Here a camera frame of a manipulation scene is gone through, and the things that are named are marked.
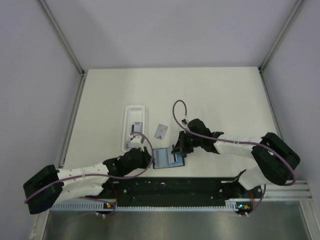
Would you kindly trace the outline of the blue card holder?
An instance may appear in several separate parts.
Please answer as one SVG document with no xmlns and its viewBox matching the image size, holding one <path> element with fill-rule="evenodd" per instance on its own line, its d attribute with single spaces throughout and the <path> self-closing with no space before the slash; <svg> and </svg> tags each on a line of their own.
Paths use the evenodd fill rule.
<svg viewBox="0 0 320 240">
<path fill-rule="evenodd" d="M 168 168 L 176 168 L 176 167 L 183 167 L 185 166 L 185 158 L 183 157 L 183 162 L 176 162 L 176 163 L 173 163 L 171 164 L 171 159 L 172 159 L 172 150 L 173 150 L 173 145 L 171 146 L 168 146 L 167 148 L 167 165 L 164 167 L 164 168 L 154 168 L 154 161 L 153 161 L 153 169 L 157 170 L 157 169 L 168 169 Z"/>
</svg>

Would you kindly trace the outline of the diamond print silver card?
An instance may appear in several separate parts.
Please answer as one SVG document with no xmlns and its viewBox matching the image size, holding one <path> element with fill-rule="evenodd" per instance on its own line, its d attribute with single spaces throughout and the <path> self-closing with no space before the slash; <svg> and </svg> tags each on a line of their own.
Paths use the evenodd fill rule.
<svg viewBox="0 0 320 240">
<path fill-rule="evenodd" d="M 154 137 L 156 139 L 163 140 L 166 136 L 167 130 L 168 130 L 168 126 L 159 124 L 156 128 Z"/>
</svg>

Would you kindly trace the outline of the white plastic basket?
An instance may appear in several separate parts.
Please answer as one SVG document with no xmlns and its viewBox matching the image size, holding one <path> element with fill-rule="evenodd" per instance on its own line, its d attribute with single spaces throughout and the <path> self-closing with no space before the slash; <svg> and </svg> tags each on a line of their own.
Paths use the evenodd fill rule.
<svg viewBox="0 0 320 240">
<path fill-rule="evenodd" d="M 132 134 L 132 132 L 145 133 L 145 115 L 146 109 L 142 105 L 131 105 L 125 108 L 122 131 L 122 150 L 124 152 L 132 148 L 131 140 L 140 136 L 139 134 Z"/>
</svg>

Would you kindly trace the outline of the silver card black stripe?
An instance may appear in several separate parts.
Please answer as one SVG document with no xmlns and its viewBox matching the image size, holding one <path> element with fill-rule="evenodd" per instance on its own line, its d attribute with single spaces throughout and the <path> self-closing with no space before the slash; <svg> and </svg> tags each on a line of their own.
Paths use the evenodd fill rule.
<svg viewBox="0 0 320 240">
<path fill-rule="evenodd" d="M 167 166 L 168 153 L 166 148 L 157 148 L 153 151 L 154 154 L 154 168 L 161 169 Z"/>
</svg>

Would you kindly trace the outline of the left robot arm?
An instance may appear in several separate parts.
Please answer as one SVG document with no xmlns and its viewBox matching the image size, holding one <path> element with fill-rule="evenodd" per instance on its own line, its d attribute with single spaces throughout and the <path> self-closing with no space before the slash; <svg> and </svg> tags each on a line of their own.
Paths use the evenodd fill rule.
<svg viewBox="0 0 320 240">
<path fill-rule="evenodd" d="M 152 165 L 154 155 L 147 148 L 133 148 L 124 155 L 74 169 L 47 165 L 23 184 L 25 204 L 31 215 L 76 198 L 109 198 L 114 187 L 109 180 L 127 180 L 142 175 Z"/>
</svg>

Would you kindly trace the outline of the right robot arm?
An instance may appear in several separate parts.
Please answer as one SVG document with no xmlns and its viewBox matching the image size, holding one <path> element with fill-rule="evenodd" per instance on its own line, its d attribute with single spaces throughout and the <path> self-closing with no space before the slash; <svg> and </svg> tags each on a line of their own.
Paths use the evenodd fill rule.
<svg viewBox="0 0 320 240">
<path fill-rule="evenodd" d="M 296 167 L 300 157 L 275 133 L 262 137 L 240 137 L 227 135 L 222 131 L 211 132 L 198 118 L 187 123 L 180 131 L 172 154 L 186 156 L 200 147 L 208 153 L 235 155 L 252 159 L 256 166 L 242 171 L 233 185 L 233 192 L 245 198 L 253 188 L 272 183 L 291 186 L 297 181 Z"/>
</svg>

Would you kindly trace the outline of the lower cards in basket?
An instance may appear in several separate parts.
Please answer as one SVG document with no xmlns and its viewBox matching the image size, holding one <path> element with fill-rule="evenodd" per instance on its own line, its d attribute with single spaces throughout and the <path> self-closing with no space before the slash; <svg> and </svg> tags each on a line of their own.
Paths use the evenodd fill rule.
<svg viewBox="0 0 320 240">
<path fill-rule="evenodd" d="M 130 150 L 131 149 L 131 141 L 126 141 L 125 143 L 125 149 Z"/>
</svg>

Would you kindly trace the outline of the cards in basket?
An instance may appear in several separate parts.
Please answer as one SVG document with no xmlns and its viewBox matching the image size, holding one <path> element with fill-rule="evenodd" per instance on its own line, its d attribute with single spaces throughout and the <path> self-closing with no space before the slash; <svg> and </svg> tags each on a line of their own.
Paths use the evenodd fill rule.
<svg viewBox="0 0 320 240">
<path fill-rule="evenodd" d="M 130 150 L 131 149 L 131 141 L 126 141 L 125 143 L 125 149 Z"/>
<path fill-rule="evenodd" d="M 139 133 L 143 133 L 144 125 L 142 121 L 135 121 L 131 124 L 130 127 L 130 136 L 138 136 Z"/>
</svg>

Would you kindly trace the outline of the upper cards in basket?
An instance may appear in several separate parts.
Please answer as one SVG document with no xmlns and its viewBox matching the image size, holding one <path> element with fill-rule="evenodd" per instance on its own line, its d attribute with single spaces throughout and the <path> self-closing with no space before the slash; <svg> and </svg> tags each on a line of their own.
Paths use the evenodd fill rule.
<svg viewBox="0 0 320 240">
<path fill-rule="evenodd" d="M 138 136 L 139 133 L 143 133 L 144 125 L 142 121 L 135 121 L 131 124 L 130 127 L 130 136 Z"/>
</svg>

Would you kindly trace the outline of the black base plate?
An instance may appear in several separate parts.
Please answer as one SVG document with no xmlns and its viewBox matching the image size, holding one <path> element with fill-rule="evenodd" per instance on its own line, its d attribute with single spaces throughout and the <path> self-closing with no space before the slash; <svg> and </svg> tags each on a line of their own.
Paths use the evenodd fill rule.
<svg viewBox="0 0 320 240">
<path fill-rule="evenodd" d="M 230 199 L 258 199 L 260 190 L 246 190 L 232 177 L 137 177 L 109 180 L 96 199 L 117 197 L 121 207 L 208 207 Z"/>
</svg>

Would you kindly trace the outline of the right aluminium frame post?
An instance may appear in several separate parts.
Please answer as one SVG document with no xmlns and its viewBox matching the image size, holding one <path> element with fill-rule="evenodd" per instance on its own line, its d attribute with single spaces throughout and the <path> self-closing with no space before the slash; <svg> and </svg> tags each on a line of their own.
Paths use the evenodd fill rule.
<svg viewBox="0 0 320 240">
<path fill-rule="evenodd" d="M 305 0 L 296 0 L 292 9 L 290 10 L 288 16 L 286 17 L 285 21 L 281 25 L 279 32 L 277 33 L 271 47 L 269 48 L 266 56 L 264 57 L 263 61 L 258 67 L 259 73 L 262 75 L 264 70 L 267 68 L 271 60 L 273 59 L 274 55 L 276 54 L 278 48 L 282 44 L 283 40 L 285 39 L 286 35 L 288 34 L 290 28 L 292 27 L 293 23 L 295 22 L 296 18 L 300 14 L 301 10 L 304 7 Z"/>
</svg>

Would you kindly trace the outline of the aluminium frame post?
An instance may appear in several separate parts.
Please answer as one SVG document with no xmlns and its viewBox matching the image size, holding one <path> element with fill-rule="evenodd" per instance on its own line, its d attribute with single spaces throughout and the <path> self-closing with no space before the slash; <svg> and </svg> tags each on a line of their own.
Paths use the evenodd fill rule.
<svg viewBox="0 0 320 240">
<path fill-rule="evenodd" d="M 282 44 L 283 40 L 285 39 L 286 35 L 288 34 L 290 28 L 292 27 L 293 23 L 295 22 L 296 18 L 300 14 L 301 10 L 304 7 L 305 0 L 296 0 L 292 9 L 290 10 L 288 16 L 286 17 L 285 21 L 281 25 L 279 32 L 277 33 L 271 47 L 269 48 L 266 56 L 264 57 L 263 61 L 258 67 L 259 73 L 262 75 L 264 70 L 267 68 L 271 60 L 273 59 L 274 55 L 276 54 L 278 48 Z"/>
<path fill-rule="evenodd" d="M 73 66 L 77 70 L 77 72 L 83 76 L 85 74 L 85 70 L 82 68 L 78 58 L 76 57 L 71 45 L 69 44 L 65 34 L 63 33 L 59 23 L 57 22 L 50 6 L 48 5 L 46 0 L 37 0 L 36 1 L 40 6 L 43 14 L 47 18 L 50 26 L 52 27 L 57 39 L 59 40 L 60 44 L 62 45 L 65 53 L 67 54 L 68 58 L 72 62 Z"/>
</svg>

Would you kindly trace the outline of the left aluminium frame post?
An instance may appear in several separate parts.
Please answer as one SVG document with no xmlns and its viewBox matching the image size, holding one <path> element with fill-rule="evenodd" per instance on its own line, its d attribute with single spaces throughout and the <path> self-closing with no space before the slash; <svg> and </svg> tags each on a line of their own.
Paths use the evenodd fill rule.
<svg viewBox="0 0 320 240">
<path fill-rule="evenodd" d="M 59 23 L 57 22 L 50 6 L 48 5 L 46 0 L 37 0 L 36 1 L 40 6 L 43 14 L 47 18 L 50 26 L 52 27 L 57 39 L 59 40 L 60 44 L 62 45 L 65 53 L 67 54 L 68 58 L 72 62 L 73 66 L 77 70 L 77 72 L 83 76 L 85 74 L 85 70 L 82 68 L 78 58 L 76 57 L 71 45 L 69 44 L 65 34 L 63 33 Z"/>
</svg>

